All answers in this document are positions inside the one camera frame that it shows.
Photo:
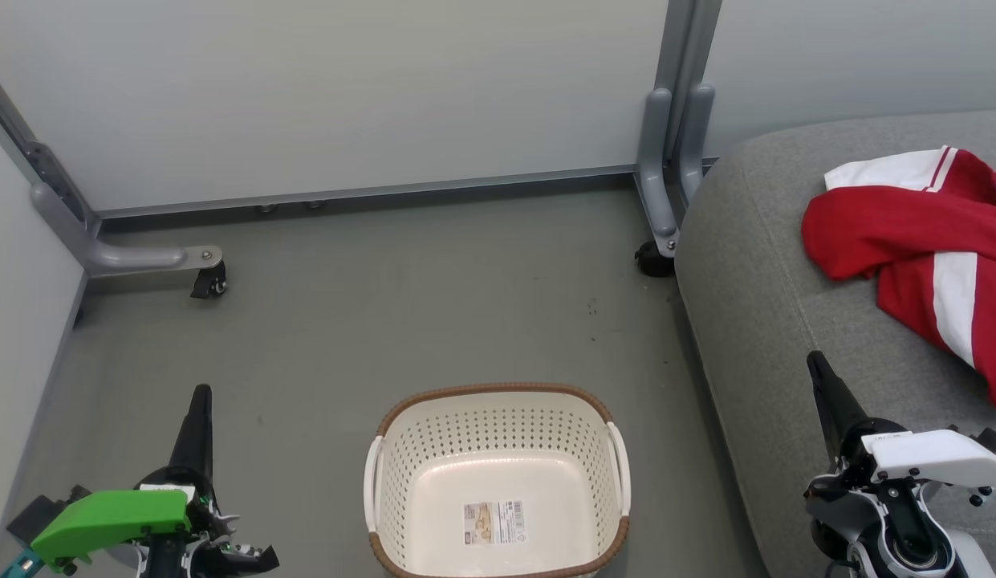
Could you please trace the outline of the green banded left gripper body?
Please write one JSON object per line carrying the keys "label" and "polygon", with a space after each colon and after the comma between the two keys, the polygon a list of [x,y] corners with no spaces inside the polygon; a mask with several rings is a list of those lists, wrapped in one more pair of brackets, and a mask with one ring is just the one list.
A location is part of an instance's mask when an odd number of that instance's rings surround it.
{"label": "green banded left gripper body", "polygon": [[50,568],[68,574],[97,550],[130,545],[137,578],[190,578],[193,556],[234,533],[204,470],[168,465],[133,490],[94,491],[68,503],[30,541]]}

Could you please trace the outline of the red white sports jersey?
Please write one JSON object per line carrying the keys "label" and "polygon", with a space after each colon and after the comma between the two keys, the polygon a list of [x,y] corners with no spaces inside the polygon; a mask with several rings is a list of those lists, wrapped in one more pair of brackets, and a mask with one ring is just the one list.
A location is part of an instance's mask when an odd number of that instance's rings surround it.
{"label": "red white sports jersey", "polygon": [[801,235],[829,279],[876,278],[878,307],[982,374],[996,406],[996,171],[944,146],[848,162]]}

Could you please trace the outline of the grey metal partition rail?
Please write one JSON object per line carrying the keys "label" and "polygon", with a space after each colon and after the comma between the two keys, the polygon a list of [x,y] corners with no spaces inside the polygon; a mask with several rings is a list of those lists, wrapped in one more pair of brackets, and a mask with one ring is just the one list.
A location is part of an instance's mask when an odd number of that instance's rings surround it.
{"label": "grey metal partition rail", "polygon": [[365,188],[347,188],[332,191],[313,191],[313,193],[262,195],[262,197],[230,198],[229,200],[171,202],[171,204],[152,207],[100,210],[95,211],[95,214],[98,218],[106,220],[159,216],[165,214],[181,214],[197,211],[230,210],[245,207],[259,207],[264,205],[289,204],[289,202],[336,201],[351,200],[351,198],[379,197],[380,195],[438,193],[438,191],[447,190],[468,190],[470,188],[485,188],[504,185],[531,185],[546,181],[614,177],[632,174],[634,169],[636,169],[636,166],[633,164],[612,165],[612,167],[565,169],[564,171],[542,172],[535,174],[519,174],[490,178],[471,178]]}

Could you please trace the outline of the black caster wheel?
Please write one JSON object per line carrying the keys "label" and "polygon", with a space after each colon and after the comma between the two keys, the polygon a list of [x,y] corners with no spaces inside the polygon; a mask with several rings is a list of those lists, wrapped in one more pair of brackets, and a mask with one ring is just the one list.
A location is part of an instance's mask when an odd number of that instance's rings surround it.
{"label": "black caster wheel", "polygon": [[644,277],[669,278],[675,275],[675,260],[667,258],[658,250],[655,241],[644,242],[633,255],[637,270]]}
{"label": "black caster wheel", "polygon": [[192,299],[218,299],[227,290],[226,264],[219,261],[215,267],[201,268],[194,279]]}

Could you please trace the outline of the grey fabric sofa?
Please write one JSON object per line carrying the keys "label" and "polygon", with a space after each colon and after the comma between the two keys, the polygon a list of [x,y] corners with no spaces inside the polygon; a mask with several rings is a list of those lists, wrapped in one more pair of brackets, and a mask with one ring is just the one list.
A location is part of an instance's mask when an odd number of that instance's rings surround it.
{"label": "grey fabric sofa", "polygon": [[996,168],[996,110],[861,118],[756,136],[722,154],[682,223],[675,271],[734,475],[770,578],[822,578],[803,491],[828,456],[812,350],[873,417],[913,431],[996,430],[982,378],[876,306],[868,279],[835,283],[801,222],[829,169],[952,145]]}

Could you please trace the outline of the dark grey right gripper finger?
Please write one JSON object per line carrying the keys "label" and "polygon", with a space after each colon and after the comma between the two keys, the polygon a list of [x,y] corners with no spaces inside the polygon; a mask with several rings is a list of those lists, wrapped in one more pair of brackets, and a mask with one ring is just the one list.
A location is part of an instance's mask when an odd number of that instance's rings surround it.
{"label": "dark grey right gripper finger", "polygon": [[860,440],[868,415],[823,352],[809,352],[806,362],[827,456],[838,466]]}

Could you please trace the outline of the grey metal partition foot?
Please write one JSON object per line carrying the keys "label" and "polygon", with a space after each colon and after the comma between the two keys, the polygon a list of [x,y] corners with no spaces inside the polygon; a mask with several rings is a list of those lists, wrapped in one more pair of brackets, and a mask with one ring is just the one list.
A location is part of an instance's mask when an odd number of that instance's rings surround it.
{"label": "grey metal partition foot", "polygon": [[654,89],[642,113],[634,182],[667,258],[705,174],[715,89],[703,80],[724,0],[668,0]]}
{"label": "grey metal partition foot", "polygon": [[33,209],[91,278],[196,271],[225,261],[219,246],[115,246],[98,237],[102,220],[47,144],[39,141],[0,84],[0,127],[24,161]]}

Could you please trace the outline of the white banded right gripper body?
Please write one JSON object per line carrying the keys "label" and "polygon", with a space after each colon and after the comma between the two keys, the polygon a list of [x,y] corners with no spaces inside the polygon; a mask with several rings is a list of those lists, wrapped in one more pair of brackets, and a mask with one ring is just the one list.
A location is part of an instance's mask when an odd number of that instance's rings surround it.
{"label": "white banded right gripper body", "polygon": [[996,454],[956,428],[923,432],[868,433],[841,458],[854,487],[882,482],[939,482],[996,491]]}

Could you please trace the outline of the cream laundry basket brown rim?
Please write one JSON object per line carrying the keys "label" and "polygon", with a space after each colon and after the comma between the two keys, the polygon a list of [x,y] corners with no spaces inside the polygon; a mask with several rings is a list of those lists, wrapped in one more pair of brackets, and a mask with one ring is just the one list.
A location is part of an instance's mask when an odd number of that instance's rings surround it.
{"label": "cream laundry basket brown rim", "polygon": [[[365,460],[364,519],[392,578],[596,578],[630,527],[628,451],[607,406],[556,383],[411,396]],[[521,500],[528,542],[467,546],[462,506]]]}

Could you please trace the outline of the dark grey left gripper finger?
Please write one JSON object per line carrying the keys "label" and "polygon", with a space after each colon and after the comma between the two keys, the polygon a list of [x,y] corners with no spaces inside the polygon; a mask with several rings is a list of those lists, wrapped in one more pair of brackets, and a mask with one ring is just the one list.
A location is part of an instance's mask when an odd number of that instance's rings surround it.
{"label": "dark grey left gripper finger", "polygon": [[208,384],[194,388],[169,460],[170,467],[213,480],[213,392]]}

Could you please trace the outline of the printed basket sticker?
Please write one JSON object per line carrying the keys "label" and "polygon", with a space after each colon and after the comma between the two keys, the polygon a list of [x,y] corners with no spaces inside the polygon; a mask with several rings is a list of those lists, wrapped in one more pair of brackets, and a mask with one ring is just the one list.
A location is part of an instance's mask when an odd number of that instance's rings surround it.
{"label": "printed basket sticker", "polygon": [[520,545],[528,542],[526,508],[521,500],[462,506],[462,542],[467,546]]}

